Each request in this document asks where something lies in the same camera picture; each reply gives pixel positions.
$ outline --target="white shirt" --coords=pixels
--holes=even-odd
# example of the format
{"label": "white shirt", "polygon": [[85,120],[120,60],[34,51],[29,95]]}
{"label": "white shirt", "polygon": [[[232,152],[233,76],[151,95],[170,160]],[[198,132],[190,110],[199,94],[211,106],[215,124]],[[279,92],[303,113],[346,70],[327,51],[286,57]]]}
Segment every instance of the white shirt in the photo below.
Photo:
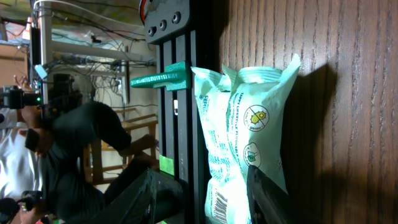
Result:
{"label": "white shirt", "polygon": [[21,198],[25,190],[42,190],[40,158],[25,148],[25,137],[18,130],[27,129],[17,122],[17,111],[0,109],[0,198]]}

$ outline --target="person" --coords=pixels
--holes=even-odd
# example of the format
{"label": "person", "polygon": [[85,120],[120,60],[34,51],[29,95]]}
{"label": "person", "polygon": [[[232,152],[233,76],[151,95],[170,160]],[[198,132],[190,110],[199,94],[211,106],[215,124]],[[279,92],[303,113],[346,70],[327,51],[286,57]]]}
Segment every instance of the person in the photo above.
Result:
{"label": "person", "polygon": [[[15,82],[29,91],[26,77]],[[40,138],[35,152],[25,148],[27,128]],[[76,161],[83,148],[100,138],[121,156],[135,155],[132,162],[109,185],[105,193],[84,180]],[[71,110],[44,129],[35,106],[0,110],[0,197],[18,199],[25,190],[41,190],[43,201],[29,212],[19,210],[13,223],[32,224],[48,213],[64,221],[90,218],[109,205],[146,169],[159,162],[142,150],[155,146],[153,136],[131,142],[119,117],[102,103],[87,103]]]}

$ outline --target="red wire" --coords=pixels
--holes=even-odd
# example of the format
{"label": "red wire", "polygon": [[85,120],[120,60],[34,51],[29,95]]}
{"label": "red wire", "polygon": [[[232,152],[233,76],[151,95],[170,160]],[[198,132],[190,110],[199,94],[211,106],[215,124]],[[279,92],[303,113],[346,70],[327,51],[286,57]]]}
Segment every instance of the red wire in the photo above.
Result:
{"label": "red wire", "polygon": [[142,5],[141,5],[141,18],[142,20],[145,22],[145,17],[144,17],[144,8],[145,8],[145,3],[147,2],[147,0],[143,0],[142,1]]}

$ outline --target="green tape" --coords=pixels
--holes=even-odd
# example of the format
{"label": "green tape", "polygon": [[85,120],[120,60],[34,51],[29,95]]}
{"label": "green tape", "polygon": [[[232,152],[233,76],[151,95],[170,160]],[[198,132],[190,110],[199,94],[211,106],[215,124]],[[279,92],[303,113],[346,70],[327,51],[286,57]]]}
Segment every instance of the green tape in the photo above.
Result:
{"label": "green tape", "polygon": [[174,175],[174,161],[173,159],[159,155],[160,170],[170,175]]}

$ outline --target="green 3d printed part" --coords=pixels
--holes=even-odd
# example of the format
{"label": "green 3d printed part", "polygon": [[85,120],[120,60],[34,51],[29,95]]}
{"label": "green 3d printed part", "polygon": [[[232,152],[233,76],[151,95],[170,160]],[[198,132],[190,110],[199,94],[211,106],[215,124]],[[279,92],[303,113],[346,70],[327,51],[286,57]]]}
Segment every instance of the green 3d printed part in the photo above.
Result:
{"label": "green 3d printed part", "polygon": [[167,91],[184,90],[191,88],[191,72],[187,62],[179,62],[166,66],[164,73],[133,78],[130,81],[132,88],[160,88]]}

